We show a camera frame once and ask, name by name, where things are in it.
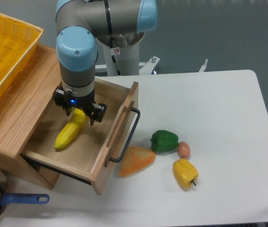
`wooden cabinet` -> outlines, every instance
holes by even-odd
[[[103,122],[85,122],[76,140],[55,150],[56,136],[70,117],[52,93],[61,82],[55,49],[39,45],[0,100],[0,169],[52,188],[60,173],[104,190],[138,107],[138,83],[122,87],[96,78],[95,101],[107,104]]]

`green bell pepper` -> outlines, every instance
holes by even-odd
[[[158,130],[151,138],[151,149],[154,152],[166,152],[177,148],[178,136],[170,131]]]

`pepper stem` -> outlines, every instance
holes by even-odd
[[[190,181],[194,186],[196,186],[196,183],[194,182],[194,179]]]

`toy vegetable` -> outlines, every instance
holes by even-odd
[[[151,138],[151,149],[155,152],[174,150],[178,146],[178,136],[170,131],[158,130]]]
[[[198,171],[196,168],[186,159],[181,158],[173,163],[173,173],[178,184],[183,189],[188,189],[198,178]]]

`brown egg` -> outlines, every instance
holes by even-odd
[[[191,153],[189,145],[185,142],[178,144],[177,152],[181,158],[189,157]]]

